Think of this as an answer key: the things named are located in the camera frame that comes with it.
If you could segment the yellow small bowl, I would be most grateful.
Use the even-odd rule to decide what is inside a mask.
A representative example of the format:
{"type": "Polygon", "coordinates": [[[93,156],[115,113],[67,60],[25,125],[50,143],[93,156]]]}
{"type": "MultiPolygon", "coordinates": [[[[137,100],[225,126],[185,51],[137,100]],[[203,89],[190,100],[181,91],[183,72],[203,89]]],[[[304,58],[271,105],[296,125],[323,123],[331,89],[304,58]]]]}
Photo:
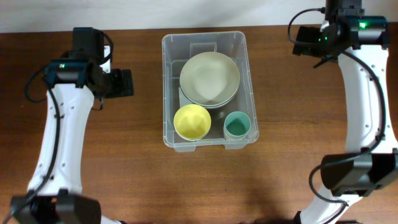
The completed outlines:
{"type": "Polygon", "coordinates": [[[174,115],[174,128],[177,134],[187,141],[199,140],[210,131],[210,113],[200,105],[185,105],[174,115]]]}

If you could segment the green plastic cup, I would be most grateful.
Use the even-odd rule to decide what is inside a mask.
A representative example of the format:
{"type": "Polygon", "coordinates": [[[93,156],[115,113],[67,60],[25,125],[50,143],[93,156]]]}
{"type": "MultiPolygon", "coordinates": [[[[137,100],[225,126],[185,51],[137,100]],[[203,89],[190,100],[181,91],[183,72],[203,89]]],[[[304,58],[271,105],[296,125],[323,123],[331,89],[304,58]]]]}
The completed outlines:
{"type": "Polygon", "coordinates": [[[245,128],[248,132],[251,128],[249,116],[242,111],[234,111],[227,115],[224,121],[224,128],[245,128]]]}

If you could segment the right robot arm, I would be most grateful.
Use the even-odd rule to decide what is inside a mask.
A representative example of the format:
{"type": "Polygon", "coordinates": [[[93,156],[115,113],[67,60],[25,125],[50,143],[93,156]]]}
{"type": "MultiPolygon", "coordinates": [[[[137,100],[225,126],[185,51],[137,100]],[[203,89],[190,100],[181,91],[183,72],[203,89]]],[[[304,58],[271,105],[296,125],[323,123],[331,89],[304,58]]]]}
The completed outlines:
{"type": "Polygon", "coordinates": [[[366,16],[361,1],[327,0],[320,27],[290,37],[295,55],[336,62],[347,109],[345,153],[324,156],[314,168],[322,184],[294,222],[338,223],[354,203],[397,179],[397,139],[389,114],[386,67],[391,38],[383,16],[366,16]]]}

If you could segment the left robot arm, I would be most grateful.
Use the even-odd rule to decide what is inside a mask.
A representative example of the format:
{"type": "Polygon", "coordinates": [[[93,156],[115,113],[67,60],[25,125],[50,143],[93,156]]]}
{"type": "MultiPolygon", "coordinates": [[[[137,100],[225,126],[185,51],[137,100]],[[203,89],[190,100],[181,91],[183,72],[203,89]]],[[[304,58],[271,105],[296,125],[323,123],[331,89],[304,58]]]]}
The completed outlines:
{"type": "Polygon", "coordinates": [[[76,27],[72,36],[73,48],[35,73],[47,89],[44,136],[27,193],[11,198],[5,223],[113,223],[82,194],[81,157],[95,100],[133,96],[132,73],[111,68],[114,44],[105,32],[76,27]]]}

